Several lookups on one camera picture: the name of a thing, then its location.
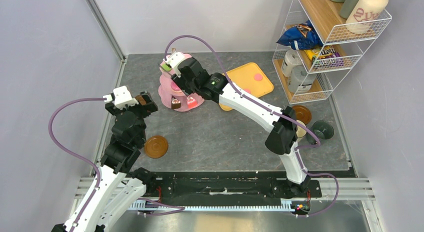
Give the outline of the yellow serving tray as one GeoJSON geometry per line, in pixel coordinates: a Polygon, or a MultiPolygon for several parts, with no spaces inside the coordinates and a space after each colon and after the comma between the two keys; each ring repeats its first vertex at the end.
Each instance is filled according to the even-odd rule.
{"type": "Polygon", "coordinates": [[[260,98],[271,93],[274,90],[274,85],[254,62],[249,62],[237,68],[229,70],[227,75],[241,89],[249,89],[251,95],[260,98]],[[263,75],[263,80],[255,81],[254,75],[260,73],[263,75]]]}

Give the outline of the chocolate cake slice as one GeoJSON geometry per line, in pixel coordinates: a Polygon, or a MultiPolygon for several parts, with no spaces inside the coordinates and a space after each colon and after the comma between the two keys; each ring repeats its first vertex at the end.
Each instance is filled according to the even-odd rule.
{"type": "Polygon", "coordinates": [[[182,102],[179,99],[177,99],[175,96],[171,97],[170,102],[171,102],[170,105],[172,110],[180,109],[182,106],[182,102]]]}

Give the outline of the white jar upper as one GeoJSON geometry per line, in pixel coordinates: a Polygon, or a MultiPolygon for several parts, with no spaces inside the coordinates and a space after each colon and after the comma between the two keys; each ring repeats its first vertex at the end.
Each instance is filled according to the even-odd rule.
{"type": "Polygon", "coordinates": [[[289,78],[295,67],[303,66],[303,62],[296,50],[289,49],[286,51],[281,65],[282,74],[289,78]]]}

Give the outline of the brown saucer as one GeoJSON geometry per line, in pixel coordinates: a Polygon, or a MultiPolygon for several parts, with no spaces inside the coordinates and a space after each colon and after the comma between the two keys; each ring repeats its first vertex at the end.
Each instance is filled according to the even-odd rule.
{"type": "Polygon", "coordinates": [[[311,111],[303,105],[294,105],[292,107],[295,111],[296,119],[303,122],[305,125],[309,124],[312,120],[311,111]]]}
{"type": "Polygon", "coordinates": [[[135,99],[138,101],[138,103],[142,106],[146,105],[147,102],[145,101],[145,99],[143,98],[143,96],[141,94],[136,95],[135,99]]]}
{"type": "Polygon", "coordinates": [[[161,135],[155,135],[146,141],[144,152],[149,158],[159,159],[167,153],[168,148],[169,143],[167,139],[161,135]]]}

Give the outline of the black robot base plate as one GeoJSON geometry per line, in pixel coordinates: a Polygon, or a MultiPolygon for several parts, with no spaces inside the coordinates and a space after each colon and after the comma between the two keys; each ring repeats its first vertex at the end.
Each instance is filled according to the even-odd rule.
{"type": "Polygon", "coordinates": [[[145,197],[173,206],[277,206],[282,199],[322,197],[318,180],[301,191],[284,171],[153,172],[145,197]]]}

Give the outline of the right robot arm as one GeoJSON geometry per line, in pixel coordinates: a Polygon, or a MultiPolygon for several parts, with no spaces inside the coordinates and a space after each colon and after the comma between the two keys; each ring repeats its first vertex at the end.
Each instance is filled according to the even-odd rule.
{"type": "Polygon", "coordinates": [[[289,192],[300,197],[309,190],[311,177],[299,152],[298,125],[291,107],[282,109],[252,96],[226,72],[209,74],[193,57],[169,57],[162,67],[171,72],[170,78],[186,95],[196,93],[204,100],[229,106],[259,124],[268,132],[266,148],[282,161],[289,192]]]}

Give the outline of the yellow candy bag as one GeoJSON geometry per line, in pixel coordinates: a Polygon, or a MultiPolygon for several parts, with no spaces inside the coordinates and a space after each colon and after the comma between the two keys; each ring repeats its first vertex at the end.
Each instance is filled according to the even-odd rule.
{"type": "Polygon", "coordinates": [[[326,45],[324,48],[318,47],[314,49],[304,50],[311,63],[315,60],[316,66],[343,66],[344,62],[340,53],[332,46],[326,45]]]}

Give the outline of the dark green cup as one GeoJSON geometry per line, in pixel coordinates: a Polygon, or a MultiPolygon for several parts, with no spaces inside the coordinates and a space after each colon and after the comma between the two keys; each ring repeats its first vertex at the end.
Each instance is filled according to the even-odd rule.
{"type": "MultiPolygon", "coordinates": [[[[313,125],[308,127],[308,129],[313,132],[313,134],[319,139],[320,143],[322,143],[322,141],[331,139],[335,134],[334,127],[329,122],[324,120],[318,120],[314,122],[313,125]]],[[[306,133],[306,141],[309,145],[318,144],[318,142],[309,132],[306,133]]]]}

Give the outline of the pink three-tier cake stand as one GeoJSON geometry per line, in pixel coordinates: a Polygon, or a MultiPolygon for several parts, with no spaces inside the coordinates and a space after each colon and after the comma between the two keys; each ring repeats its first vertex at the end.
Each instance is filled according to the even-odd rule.
{"type": "Polygon", "coordinates": [[[192,110],[192,109],[188,109],[187,102],[186,102],[187,96],[191,96],[191,97],[193,97],[197,100],[197,106],[195,108],[199,107],[200,105],[202,105],[204,103],[205,100],[196,93],[186,95],[183,91],[182,92],[174,92],[171,89],[171,83],[173,82],[171,80],[171,76],[161,68],[160,64],[159,64],[159,69],[161,71],[161,76],[159,77],[160,85],[158,87],[158,94],[161,98],[162,104],[165,107],[171,109],[171,97],[172,96],[176,97],[178,100],[181,101],[181,108],[173,109],[174,111],[177,111],[177,112],[187,112],[189,110],[192,110]]]}

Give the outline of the pink frosted donut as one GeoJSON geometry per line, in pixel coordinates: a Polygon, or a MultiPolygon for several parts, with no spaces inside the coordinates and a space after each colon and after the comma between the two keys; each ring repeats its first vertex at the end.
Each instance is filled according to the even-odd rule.
{"type": "Polygon", "coordinates": [[[181,93],[182,92],[182,90],[174,83],[174,82],[172,82],[171,84],[170,84],[170,87],[171,87],[171,89],[174,91],[174,92],[176,92],[176,93],[181,93]]]}

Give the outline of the blue snack bag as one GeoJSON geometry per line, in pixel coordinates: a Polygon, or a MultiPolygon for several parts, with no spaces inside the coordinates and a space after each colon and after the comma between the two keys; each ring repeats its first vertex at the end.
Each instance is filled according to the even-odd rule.
{"type": "Polygon", "coordinates": [[[312,50],[324,45],[310,20],[287,29],[276,43],[296,51],[312,50]]]}

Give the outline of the red strawberry cake slice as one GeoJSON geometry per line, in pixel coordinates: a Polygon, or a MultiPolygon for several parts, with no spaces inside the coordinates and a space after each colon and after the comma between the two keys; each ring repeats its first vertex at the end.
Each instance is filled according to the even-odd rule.
{"type": "Polygon", "coordinates": [[[189,110],[191,110],[191,109],[195,108],[198,105],[198,102],[197,102],[197,100],[194,97],[187,96],[187,98],[186,98],[186,104],[187,104],[187,108],[189,110]]]}

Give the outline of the beige mug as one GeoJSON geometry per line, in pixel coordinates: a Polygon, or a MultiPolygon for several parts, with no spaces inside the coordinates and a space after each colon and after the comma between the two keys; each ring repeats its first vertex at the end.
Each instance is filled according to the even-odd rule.
{"type": "Polygon", "coordinates": [[[300,121],[300,120],[297,120],[297,122],[298,122],[300,125],[302,125],[302,126],[297,125],[297,131],[296,131],[297,139],[298,139],[298,140],[301,140],[301,139],[302,139],[302,138],[304,138],[304,137],[306,136],[306,134],[307,134],[307,131],[304,129],[304,128],[306,127],[306,125],[305,125],[302,121],[300,121]]]}

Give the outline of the grey jar lower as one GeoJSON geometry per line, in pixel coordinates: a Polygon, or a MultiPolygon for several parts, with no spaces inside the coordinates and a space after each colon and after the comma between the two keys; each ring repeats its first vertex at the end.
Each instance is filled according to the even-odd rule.
{"type": "Polygon", "coordinates": [[[293,94],[307,93],[311,89],[316,78],[316,74],[308,73],[302,65],[295,66],[287,81],[288,90],[293,94]]]}

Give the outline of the grey-green bottle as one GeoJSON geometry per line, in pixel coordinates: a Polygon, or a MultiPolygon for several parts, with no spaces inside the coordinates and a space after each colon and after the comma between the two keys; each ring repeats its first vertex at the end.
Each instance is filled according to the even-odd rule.
{"type": "Polygon", "coordinates": [[[339,11],[339,16],[343,19],[347,19],[357,5],[358,1],[359,0],[345,0],[339,11]]]}

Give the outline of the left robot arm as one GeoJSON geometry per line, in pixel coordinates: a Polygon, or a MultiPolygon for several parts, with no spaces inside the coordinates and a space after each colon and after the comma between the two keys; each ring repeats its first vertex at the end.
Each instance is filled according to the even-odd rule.
{"type": "Polygon", "coordinates": [[[130,205],[141,196],[152,196],[157,183],[144,168],[132,171],[146,139],[145,118],[158,110],[151,94],[142,91],[132,96],[123,86],[103,97],[72,100],[59,107],[50,117],[48,132],[53,142],[68,154],[87,162],[95,170],[95,178],[71,217],[56,224],[54,232],[109,232],[130,205]],[[64,147],[53,134],[53,121],[67,106],[86,101],[102,101],[115,117],[112,136],[96,166],[87,158],[64,147]]]}

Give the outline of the cream labelled bottle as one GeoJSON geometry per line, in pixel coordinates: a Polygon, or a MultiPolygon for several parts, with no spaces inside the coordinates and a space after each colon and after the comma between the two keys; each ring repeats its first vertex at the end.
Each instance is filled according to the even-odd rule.
{"type": "Polygon", "coordinates": [[[389,0],[358,0],[345,22],[346,29],[353,34],[366,33],[388,2],[389,0]]]}

